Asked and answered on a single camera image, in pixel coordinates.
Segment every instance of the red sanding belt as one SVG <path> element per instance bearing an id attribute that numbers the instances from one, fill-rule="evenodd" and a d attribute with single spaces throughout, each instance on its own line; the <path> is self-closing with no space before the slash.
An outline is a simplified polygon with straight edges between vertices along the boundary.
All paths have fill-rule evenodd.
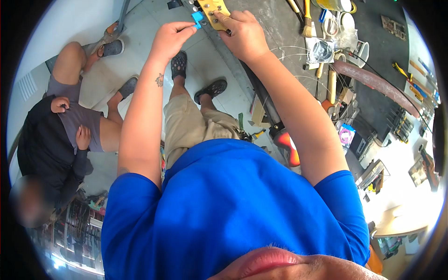
<path id="1" fill-rule="evenodd" d="M 340 60 L 336 60 L 333 63 L 333 67 L 339 74 L 351 77 L 363 83 L 364 85 L 381 92 L 385 96 L 395 101 L 398 105 L 402 106 L 406 111 L 409 112 L 409 114 L 413 115 L 414 117 L 420 116 L 414 106 L 412 106 L 411 102 L 419 110 L 422 108 L 422 106 L 412 100 L 412 98 L 409 98 L 411 100 L 411 102 L 409 102 L 409 100 L 407 100 L 400 91 L 398 91 L 383 78 L 380 78 L 379 76 L 367 70 L 361 69 L 356 65 Z"/>

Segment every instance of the lip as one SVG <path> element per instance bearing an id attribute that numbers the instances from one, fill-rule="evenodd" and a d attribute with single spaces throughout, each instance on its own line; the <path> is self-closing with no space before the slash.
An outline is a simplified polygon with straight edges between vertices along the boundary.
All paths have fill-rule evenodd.
<path id="1" fill-rule="evenodd" d="M 305 263 L 305 260 L 287 250 L 265 248 L 244 262 L 239 269 L 239 279 L 243 279 L 277 267 L 286 267 Z"/>

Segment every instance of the khaki shorts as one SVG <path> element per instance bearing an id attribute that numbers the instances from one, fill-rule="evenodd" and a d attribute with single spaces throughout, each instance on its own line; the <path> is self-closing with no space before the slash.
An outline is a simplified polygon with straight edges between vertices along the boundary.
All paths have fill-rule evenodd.
<path id="1" fill-rule="evenodd" d="M 240 139 L 235 118 L 217 110 L 202 114 L 189 95 L 171 99 L 164 113 L 166 169 L 196 144 L 219 138 Z"/>

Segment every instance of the yellow headstock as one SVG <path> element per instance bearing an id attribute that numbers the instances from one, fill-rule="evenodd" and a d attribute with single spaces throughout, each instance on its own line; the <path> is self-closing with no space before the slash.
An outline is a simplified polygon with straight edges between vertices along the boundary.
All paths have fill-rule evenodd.
<path id="1" fill-rule="evenodd" d="M 215 30 L 227 30 L 227 28 L 220 24 L 216 17 L 213 16 L 213 11 L 215 10 L 219 10 L 225 16 L 230 16 L 230 12 L 227 10 L 223 0 L 198 0 L 198 3 L 201 5 L 204 14 Z"/>

